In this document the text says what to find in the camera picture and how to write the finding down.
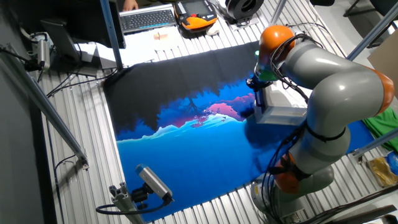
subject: robotic arm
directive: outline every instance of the robotic arm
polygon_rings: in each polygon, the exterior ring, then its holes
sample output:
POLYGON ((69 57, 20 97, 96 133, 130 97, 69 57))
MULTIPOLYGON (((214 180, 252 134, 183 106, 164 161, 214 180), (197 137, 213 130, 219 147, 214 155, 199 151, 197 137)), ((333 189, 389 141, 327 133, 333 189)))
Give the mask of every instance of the robotic arm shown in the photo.
MULTIPOLYGON (((271 26, 262 33, 255 78, 263 83, 263 88, 280 80, 273 75, 270 58, 293 36, 284 26, 271 26)), ((286 77, 313 91, 308 99, 303 133, 272 168, 281 171, 271 172, 273 175, 268 177, 274 179, 277 193, 273 195, 278 195, 278 203, 293 202, 331 184, 334 179, 331 164, 346 153, 351 139, 347 125, 382 113, 394 97, 394 84, 385 75, 331 54, 313 41, 295 40, 286 45, 275 61, 282 62, 280 70, 286 77)), ((258 199, 262 197, 260 194, 269 192, 265 190, 252 190, 260 210, 264 209, 264 203, 258 199)))

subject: painted canvas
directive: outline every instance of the painted canvas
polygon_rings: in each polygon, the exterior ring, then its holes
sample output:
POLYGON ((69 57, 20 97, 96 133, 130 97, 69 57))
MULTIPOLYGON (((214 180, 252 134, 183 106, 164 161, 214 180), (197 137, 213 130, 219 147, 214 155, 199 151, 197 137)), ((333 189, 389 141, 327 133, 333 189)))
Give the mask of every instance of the painted canvas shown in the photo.
MULTIPOLYGON (((246 79, 252 76, 257 49, 254 42, 145 63, 106 85, 127 187, 142 186, 135 169, 146 164, 173 192, 175 202, 143 215, 146 221, 258 177, 280 140, 295 128, 259 125, 252 117, 254 94, 246 79)), ((361 124, 354 125, 368 134, 361 124)), ((150 195, 146 203, 153 208, 162 201, 150 195)))

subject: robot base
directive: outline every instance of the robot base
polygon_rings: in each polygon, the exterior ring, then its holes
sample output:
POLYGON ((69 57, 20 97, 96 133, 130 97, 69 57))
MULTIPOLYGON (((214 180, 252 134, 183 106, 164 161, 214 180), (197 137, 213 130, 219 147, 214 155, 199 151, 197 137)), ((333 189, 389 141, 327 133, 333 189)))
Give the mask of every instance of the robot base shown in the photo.
MULTIPOLYGON (((264 191, 261 190, 261 185, 262 185, 262 176, 258 177, 254 182, 251 184, 251 198, 254 203, 254 205, 257 207, 260 212, 264 213, 267 216, 267 219, 271 223, 277 223, 267 212, 266 212, 266 206, 267 208, 269 207, 269 202, 268 202, 268 196, 266 195, 267 189, 264 187, 264 191), (266 200, 266 206, 264 205, 264 202, 262 201, 262 194, 264 194, 264 199, 266 200)), ((300 197, 296 200, 290 201, 290 202, 280 202, 278 200, 278 195, 275 196, 275 206, 277 212, 279 212, 280 219, 283 221, 283 223, 289 224, 289 223, 300 223, 304 220, 300 220, 299 216, 297 215, 297 212, 304 209, 304 198, 300 197)))

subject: yellow object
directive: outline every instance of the yellow object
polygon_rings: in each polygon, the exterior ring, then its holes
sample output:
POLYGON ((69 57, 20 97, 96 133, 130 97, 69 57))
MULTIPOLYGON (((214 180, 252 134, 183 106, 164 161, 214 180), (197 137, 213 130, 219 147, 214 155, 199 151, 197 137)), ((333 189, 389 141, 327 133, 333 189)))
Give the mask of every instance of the yellow object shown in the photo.
POLYGON ((391 172, 390 166, 384 157, 369 161, 368 166, 381 187, 388 187, 398 182, 398 177, 391 172))
POLYGON ((156 33, 154 34, 154 40, 160 40, 160 36, 159 36, 159 33, 158 33, 158 32, 156 32, 156 33))

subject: perforated metal table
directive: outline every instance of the perforated metal table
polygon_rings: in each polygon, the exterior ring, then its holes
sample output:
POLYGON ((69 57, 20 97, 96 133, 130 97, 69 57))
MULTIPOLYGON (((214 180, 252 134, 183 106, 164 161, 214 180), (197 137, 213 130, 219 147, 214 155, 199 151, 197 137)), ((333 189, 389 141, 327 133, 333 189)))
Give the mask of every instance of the perforated metal table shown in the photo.
MULTIPOLYGON (((261 32, 268 26, 276 5, 276 0, 265 0, 261 10, 257 12, 260 22, 241 30, 232 30, 220 18, 218 22, 222 29, 218 35, 192 39, 182 38, 178 47, 158 51, 157 58, 153 62, 257 41, 261 32)), ((306 0, 290 0, 286 3, 277 24, 313 22, 316 12, 312 9, 306 0)), ((318 23, 326 26, 322 19, 318 23)), ((322 43, 328 51, 341 57, 345 56, 340 46, 326 31, 315 26, 309 34, 316 41, 322 43)), ((98 71, 98 76, 105 76, 104 71, 98 71)), ((66 74, 44 75, 40 86, 45 93, 48 93, 66 77, 66 74)), ((74 84, 92 79, 71 75, 68 82, 74 84)), ((51 97, 50 101, 84 148, 90 165, 88 170, 80 169, 78 167, 80 163, 73 158, 57 169, 57 177, 60 181, 60 204, 65 223, 129 223, 124 216, 106 216, 95 212, 97 206, 111 203, 108 187, 124 181, 101 82, 89 82, 64 89, 51 97)), ((45 116, 43 119, 49 166, 53 167, 62 159, 72 156, 73 152, 51 125, 47 132, 45 116)), ((365 153, 365 157, 371 159, 384 153, 386 153, 385 149, 373 149, 365 153)), ((352 202, 381 189, 365 165, 353 162, 348 156, 344 156, 332 166, 335 170, 335 181, 329 187, 303 198, 306 201, 306 207, 304 211, 298 213, 300 219, 306 220, 320 212, 352 202)), ((57 218, 58 222, 62 223, 54 173, 52 170, 50 172, 57 218)), ((256 224, 263 223, 263 219, 263 214, 255 208, 251 201, 248 183, 210 202, 187 208, 153 223, 256 224)))

